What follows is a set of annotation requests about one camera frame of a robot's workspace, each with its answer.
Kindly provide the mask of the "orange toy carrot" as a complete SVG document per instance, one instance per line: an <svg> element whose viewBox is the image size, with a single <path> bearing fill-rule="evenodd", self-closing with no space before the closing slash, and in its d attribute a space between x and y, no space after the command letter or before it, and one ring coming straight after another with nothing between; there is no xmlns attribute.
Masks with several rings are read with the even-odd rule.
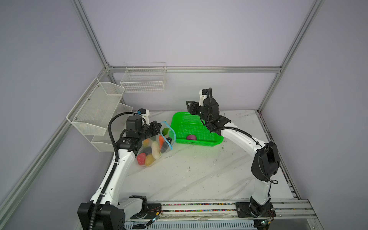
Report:
<svg viewBox="0 0 368 230"><path fill-rule="evenodd" d="M164 128L162 134L159 136L160 151L164 153L168 150L169 144L171 144L172 139L169 136L169 128Z"/></svg>

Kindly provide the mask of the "orange yellow toy corn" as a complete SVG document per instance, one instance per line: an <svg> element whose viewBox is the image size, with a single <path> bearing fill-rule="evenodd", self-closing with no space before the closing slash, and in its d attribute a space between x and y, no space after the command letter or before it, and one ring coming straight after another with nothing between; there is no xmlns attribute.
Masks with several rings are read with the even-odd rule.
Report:
<svg viewBox="0 0 368 230"><path fill-rule="evenodd" d="M150 145L150 139L146 139L143 141L143 147L148 147Z"/></svg>

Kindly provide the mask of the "clear zip top bag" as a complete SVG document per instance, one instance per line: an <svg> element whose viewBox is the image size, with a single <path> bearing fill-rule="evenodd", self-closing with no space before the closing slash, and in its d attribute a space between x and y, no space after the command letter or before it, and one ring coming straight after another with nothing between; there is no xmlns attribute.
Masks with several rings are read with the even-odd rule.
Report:
<svg viewBox="0 0 368 230"><path fill-rule="evenodd" d="M173 150L177 135L167 121L160 124L159 134L143 141L136 157L139 166L150 167L159 161L164 154Z"/></svg>

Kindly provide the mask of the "black toy avocado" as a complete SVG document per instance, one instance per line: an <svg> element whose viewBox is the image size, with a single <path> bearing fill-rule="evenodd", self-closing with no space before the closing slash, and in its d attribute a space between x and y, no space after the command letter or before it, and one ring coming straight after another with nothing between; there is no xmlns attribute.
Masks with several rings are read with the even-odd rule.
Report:
<svg viewBox="0 0 368 230"><path fill-rule="evenodd" d="M149 154L152 154L152 148L151 147L146 147L142 150L142 153L146 154L146 156L148 156Z"/></svg>

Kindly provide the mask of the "dark toy eggplant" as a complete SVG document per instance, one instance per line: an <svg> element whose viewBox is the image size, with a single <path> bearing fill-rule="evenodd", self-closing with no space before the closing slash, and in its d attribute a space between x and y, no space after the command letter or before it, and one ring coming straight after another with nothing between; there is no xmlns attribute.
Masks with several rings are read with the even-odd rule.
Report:
<svg viewBox="0 0 368 230"><path fill-rule="evenodd" d="M159 141L160 141L160 151L161 151L161 153L166 153L166 152L171 150L172 138L170 138L170 137L164 138L162 136L159 136Z"/></svg>

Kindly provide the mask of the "white toy radish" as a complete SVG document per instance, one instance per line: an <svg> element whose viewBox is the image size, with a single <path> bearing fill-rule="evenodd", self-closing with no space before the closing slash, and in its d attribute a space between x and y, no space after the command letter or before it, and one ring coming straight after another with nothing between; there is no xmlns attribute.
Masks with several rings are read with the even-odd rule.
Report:
<svg viewBox="0 0 368 230"><path fill-rule="evenodd" d="M152 154L154 156L154 158L156 160L158 160L161 157L161 152L160 152L160 145L159 143L157 143L156 141L154 141L151 145L152 148Z"/></svg>

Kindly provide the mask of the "purple toy turnip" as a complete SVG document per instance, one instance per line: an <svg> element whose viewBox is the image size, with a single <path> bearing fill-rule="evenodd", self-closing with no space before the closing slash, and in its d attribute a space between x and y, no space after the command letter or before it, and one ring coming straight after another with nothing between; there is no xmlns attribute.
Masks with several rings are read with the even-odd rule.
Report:
<svg viewBox="0 0 368 230"><path fill-rule="evenodd" d="M197 141L197 137L196 137L196 135L188 135L188 136L186 137L186 139L187 139L187 140Z"/></svg>

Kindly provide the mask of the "yellow toy potato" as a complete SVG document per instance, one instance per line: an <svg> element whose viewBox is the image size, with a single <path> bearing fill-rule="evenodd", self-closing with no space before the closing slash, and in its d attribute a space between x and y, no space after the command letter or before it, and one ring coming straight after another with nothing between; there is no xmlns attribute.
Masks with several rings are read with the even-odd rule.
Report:
<svg viewBox="0 0 368 230"><path fill-rule="evenodd" d="M151 166L155 161L156 159L154 158L153 154L149 154L146 156L145 166Z"/></svg>

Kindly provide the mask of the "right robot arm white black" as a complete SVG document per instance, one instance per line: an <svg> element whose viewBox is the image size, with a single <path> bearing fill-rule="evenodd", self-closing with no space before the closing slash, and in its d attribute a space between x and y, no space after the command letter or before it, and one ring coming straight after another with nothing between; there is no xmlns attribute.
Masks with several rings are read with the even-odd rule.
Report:
<svg viewBox="0 0 368 230"><path fill-rule="evenodd" d="M198 116L203 125L211 132L229 139L248 153L253 162L251 173L255 177L255 186L250 198L247 213L254 218L266 214L271 209L271 186L277 185L273 177L280 167L280 156L274 142L264 142L238 128L230 119L219 112L219 105L212 96L204 96L199 102L186 101L187 111Z"/></svg>

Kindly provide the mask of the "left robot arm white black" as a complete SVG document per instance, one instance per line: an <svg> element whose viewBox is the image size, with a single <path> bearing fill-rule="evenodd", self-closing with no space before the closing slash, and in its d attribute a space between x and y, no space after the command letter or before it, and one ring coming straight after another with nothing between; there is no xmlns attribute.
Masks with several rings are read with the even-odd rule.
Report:
<svg viewBox="0 0 368 230"><path fill-rule="evenodd" d="M156 121L144 123L141 118L127 122L118 140L112 139L114 157L96 193L87 203L81 203L77 214L84 230L123 230L131 218L154 217L161 206L151 205L144 195L131 195L121 201L120 191L128 169L136 160L143 142L161 134Z"/></svg>

